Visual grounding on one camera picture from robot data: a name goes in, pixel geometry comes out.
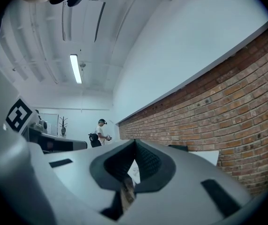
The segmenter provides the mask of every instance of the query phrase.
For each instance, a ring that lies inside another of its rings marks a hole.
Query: fluorescent light
[[[74,77],[76,78],[77,83],[82,83],[81,75],[79,73],[77,55],[70,55],[70,61],[74,73]]]

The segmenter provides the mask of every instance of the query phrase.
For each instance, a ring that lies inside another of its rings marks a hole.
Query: brick wall
[[[268,188],[268,30],[119,129],[121,139],[219,150],[222,170],[251,193],[262,192]]]

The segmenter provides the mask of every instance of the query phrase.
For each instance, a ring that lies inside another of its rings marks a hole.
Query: white t-shirt
[[[103,131],[102,131],[102,127],[101,127],[101,126],[97,126],[97,127],[95,128],[95,134],[98,135],[98,133],[100,133],[101,135],[104,136],[104,133],[103,133]],[[105,141],[106,141],[105,138],[100,138],[100,137],[99,137],[98,140],[100,141],[100,143],[101,143],[102,146],[105,145]]]

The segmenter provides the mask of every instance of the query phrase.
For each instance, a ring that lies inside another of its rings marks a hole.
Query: light fixture
[[[74,77],[76,78],[76,82],[82,83],[82,78],[81,78],[81,75],[79,73],[79,68],[78,68],[77,55],[76,54],[70,55],[70,61],[71,61]]]

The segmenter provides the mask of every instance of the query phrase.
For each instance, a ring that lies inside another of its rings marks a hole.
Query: white ceiling
[[[82,0],[70,8],[15,0],[3,17],[0,68],[17,88],[26,83],[112,92],[129,51],[161,1]],[[86,64],[80,71],[83,84],[75,81],[70,54]]]

